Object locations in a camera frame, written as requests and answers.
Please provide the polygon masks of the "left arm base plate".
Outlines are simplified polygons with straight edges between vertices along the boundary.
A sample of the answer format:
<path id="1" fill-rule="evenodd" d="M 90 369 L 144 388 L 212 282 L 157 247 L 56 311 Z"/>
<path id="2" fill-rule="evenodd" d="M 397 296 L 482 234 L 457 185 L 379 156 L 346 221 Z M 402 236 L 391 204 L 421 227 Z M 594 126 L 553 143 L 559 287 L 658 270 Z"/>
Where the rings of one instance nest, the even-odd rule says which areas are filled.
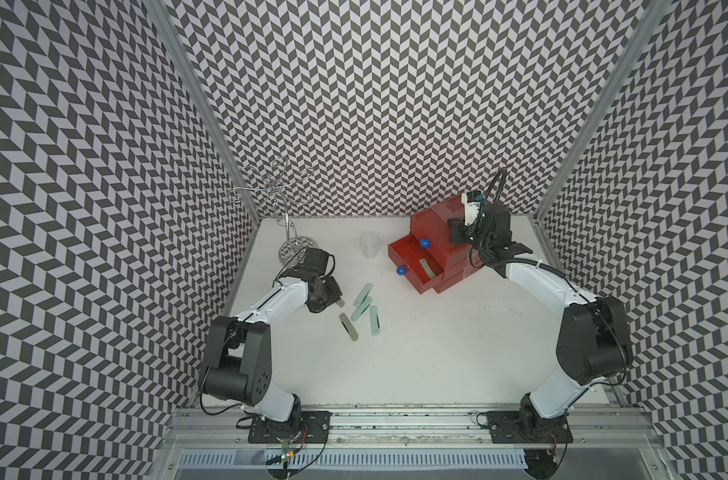
<path id="1" fill-rule="evenodd" d="M 329 437 L 332 412 L 311 410 L 297 412 L 286 422 L 256 418 L 250 427 L 250 444 L 279 444 L 293 440 L 296 443 L 324 444 Z"/>

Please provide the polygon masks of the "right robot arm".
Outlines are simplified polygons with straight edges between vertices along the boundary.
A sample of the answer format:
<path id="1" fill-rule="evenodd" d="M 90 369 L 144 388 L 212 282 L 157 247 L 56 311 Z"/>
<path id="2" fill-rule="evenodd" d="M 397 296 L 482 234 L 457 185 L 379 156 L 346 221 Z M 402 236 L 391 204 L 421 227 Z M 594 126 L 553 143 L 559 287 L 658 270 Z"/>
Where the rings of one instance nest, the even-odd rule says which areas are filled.
<path id="1" fill-rule="evenodd" d="M 590 387 L 610 386 L 613 375 L 623 383 L 633 359 L 624 304 L 577 287 L 565 272 L 515 241 L 511 214 L 500 202 L 478 190 L 462 194 L 460 202 L 463 215 L 447 221 L 450 242 L 470 247 L 473 267 L 495 269 L 561 317 L 557 365 L 522 398 L 518 423 L 544 429 L 564 419 Z"/>

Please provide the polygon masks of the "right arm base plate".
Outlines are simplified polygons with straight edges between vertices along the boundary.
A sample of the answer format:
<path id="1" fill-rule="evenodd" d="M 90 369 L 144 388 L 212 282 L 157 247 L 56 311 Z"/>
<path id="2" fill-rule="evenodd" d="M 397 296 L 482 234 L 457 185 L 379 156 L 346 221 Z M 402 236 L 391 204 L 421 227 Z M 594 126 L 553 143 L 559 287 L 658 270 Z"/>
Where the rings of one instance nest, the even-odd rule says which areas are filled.
<path id="1" fill-rule="evenodd" d="M 489 411 L 485 417 L 495 444 L 570 444 L 574 441 L 566 416 L 545 419 L 524 409 Z"/>

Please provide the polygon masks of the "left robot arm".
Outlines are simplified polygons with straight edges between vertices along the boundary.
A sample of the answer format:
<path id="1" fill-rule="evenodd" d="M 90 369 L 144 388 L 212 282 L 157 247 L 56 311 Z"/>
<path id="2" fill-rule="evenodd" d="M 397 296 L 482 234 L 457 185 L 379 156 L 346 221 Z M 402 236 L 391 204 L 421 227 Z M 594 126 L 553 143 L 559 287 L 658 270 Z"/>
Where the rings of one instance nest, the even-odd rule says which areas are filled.
<path id="1" fill-rule="evenodd" d="M 217 317 L 206 336 L 199 394 L 236 401 L 267 423 L 298 429 L 301 400 L 273 381 L 272 333 L 298 309 L 318 314 L 341 300 L 335 269 L 333 254 L 304 247 L 263 298 L 236 316 Z"/>

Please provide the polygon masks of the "red drawer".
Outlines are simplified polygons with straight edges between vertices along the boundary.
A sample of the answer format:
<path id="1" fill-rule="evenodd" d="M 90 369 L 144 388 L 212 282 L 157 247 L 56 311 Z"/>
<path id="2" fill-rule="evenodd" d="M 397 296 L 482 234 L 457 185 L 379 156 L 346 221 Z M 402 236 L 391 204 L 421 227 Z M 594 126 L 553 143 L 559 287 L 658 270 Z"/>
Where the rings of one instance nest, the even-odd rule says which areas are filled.
<path id="1" fill-rule="evenodd" d="M 461 196 L 455 195 L 411 216 L 410 232 L 421 242 L 430 241 L 427 251 L 441 265 L 461 261 L 470 249 L 468 244 L 455 245 L 450 241 L 450 219 L 465 219 L 465 206 Z"/>
<path id="2" fill-rule="evenodd" d="M 388 245 L 388 256 L 395 264 L 397 274 L 406 278 L 419 294 L 434 289 L 442 281 L 445 270 L 430 254 L 420 245 L 419 240 L 412 234 L 408 234 Z M 419 263 L 425 258 L 435 272 L 436 277 L 429 279 Z"/>

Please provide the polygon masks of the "red top drawer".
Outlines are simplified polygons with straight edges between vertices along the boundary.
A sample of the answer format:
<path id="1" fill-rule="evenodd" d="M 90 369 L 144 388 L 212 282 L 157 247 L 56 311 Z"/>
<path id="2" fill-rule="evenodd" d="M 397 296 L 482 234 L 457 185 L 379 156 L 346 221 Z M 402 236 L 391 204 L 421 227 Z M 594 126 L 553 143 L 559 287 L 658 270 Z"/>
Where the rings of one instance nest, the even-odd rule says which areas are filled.
<path id="1" fill-rule="evenodd" d="M 430 241 L 427 251 L 441 265 L 461 261 L 470 249 L 468 244 L 455 245 L 450 241 L 450 219 L 465 219 L 465 206 L 461 196 L 455 195 L 411 216 L 410 232 L 421 242 Z"/>

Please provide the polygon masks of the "olive knife top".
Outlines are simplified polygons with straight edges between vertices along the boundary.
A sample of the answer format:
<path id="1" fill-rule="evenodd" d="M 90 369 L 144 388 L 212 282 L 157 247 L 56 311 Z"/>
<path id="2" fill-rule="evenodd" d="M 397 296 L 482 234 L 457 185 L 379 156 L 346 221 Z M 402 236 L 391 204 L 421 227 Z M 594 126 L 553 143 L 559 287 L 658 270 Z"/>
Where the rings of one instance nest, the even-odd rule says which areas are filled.
<path id="1" fill-rule="evenodd" d="M 435 272 L 431 269 L 430 264 L 425 258 L 421 258 L 419 260 L 420 265 L 422 266 L 423 270 L 425 271 L 426 275 L 429 279 L 434 279 L 436 277 Z"/>

